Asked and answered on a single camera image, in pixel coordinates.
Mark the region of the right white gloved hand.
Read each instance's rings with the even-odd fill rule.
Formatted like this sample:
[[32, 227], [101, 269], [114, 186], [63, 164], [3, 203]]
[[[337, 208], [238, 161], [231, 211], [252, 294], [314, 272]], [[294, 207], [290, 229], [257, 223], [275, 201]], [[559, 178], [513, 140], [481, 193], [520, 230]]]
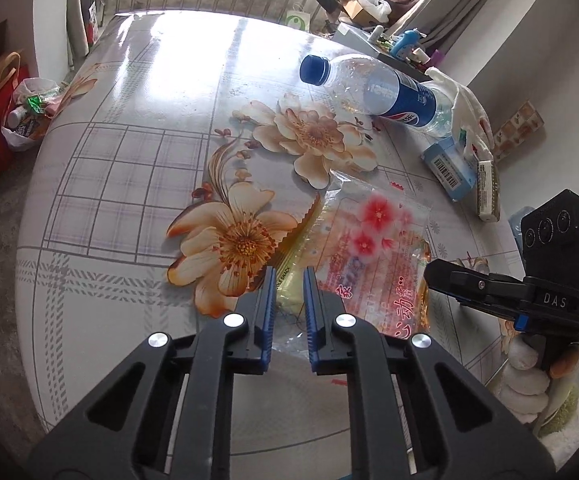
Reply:
[[542, 414], [543, 422], [564, 414], [579, 373], [579, 344], [570, 346], [548, 370], [541, 370], [538, 351], [523, 341], [511, 321], [501, 323], [501, 332], [507, 363], [495, 396], [525, 425], [533, 424]]

